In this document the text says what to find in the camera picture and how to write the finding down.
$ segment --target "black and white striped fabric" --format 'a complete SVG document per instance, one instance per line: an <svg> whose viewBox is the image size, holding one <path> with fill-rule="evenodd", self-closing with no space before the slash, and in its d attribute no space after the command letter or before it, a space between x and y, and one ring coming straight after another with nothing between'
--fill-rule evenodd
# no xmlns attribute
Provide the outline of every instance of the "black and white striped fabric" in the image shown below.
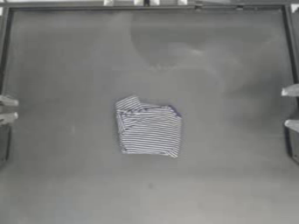
<svg viewBox="0 0 299 224"><path fill-rule="evenodd" d="M183 119L174 107L142 103L132 95L116 103L116 123L123 153L178 157Z"/></svg>

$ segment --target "folded shirt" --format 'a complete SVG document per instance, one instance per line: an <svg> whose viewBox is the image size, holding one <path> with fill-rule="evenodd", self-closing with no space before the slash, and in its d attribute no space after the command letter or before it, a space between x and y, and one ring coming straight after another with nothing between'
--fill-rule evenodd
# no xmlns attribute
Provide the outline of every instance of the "folded shirt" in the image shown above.
<svg viewBox="0 0 299 224"><path fill-rule="evenodd" d="M116 103L116 123L123 153L178 157L183 119L173 106L142 103L128 96Z"/></svg>

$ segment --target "metal bar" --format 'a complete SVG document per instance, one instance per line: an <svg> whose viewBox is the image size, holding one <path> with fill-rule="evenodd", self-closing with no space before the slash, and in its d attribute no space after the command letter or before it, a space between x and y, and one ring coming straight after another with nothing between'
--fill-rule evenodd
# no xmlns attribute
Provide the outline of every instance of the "metal bar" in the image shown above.
<svg viewBox="0 0 299 224"><path fill-rule="evenodd" d="M12 12L8 7L4 7L3 24L0 33L0 93L4 93L6 83L6 62L8 52L8 42L11 33Z"/></svg>
<svg viewBox="0 0 299 224"><path fill-rule="evenodd" d="M103 6L104 2L103 1L92 1L92 2L34 2L34 3L0 3L0 6L6 6L6 7L11 7L11 8L40 8L40 7L99 7ZM189 6L205 6L205 7L211 7L214 9L221 9L221 8L235 8L239 6L250 6L250 7L266 7L266 8L279 8L283 5L287 5L287 3L227 3L227 4L215 4L215 3L207 3L207 2L189 2ZM165 6L170 6L170 7L175 7L178 6L177 1L174 2L174 4L167 4L165 5L162 2L162 5L158 7L165 7Z"/></svg>
<svg viewBox="0 0 299 224"><path fill-rule="evenodd" d="M289 53L290 53L294 83L298 83L298 74L299 74L298 59L299 59L299 57L298 57L298 45L295 42L293 12L291 12L290 5L285 5L282 7L282 10L283 10L285 34L286 34L286 41L287 41L287 47L289 47ZM295 98L295 99L297 99L297 106L299 108L299 98ZM293 144L291 144L290 129L287 127L285 127L285 146L286 146L287 155L298 163L298 159L294 154L294 149L293 149Z"/></svg>
<svg viewBox="0 0 299 224"><path fill-rule="evenodd" d="M291 8L290 6L283 6L282 9L283 9L283 19L285 19L285 34L286 34L287 47L290 52L294 83L298 83L298 74L299 74L298 59L299 58L298 58L298 47L295 43L295 31L294 31Z"/></svg>

